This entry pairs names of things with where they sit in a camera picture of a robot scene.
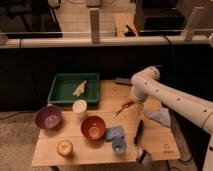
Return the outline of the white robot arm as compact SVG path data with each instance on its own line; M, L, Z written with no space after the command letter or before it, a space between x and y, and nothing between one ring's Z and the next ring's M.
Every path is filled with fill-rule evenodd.
M159 70L150 66L131 77L131 95L135 102L152 96L210 135L202 171L213 171L213 102L184 93L158 82Z

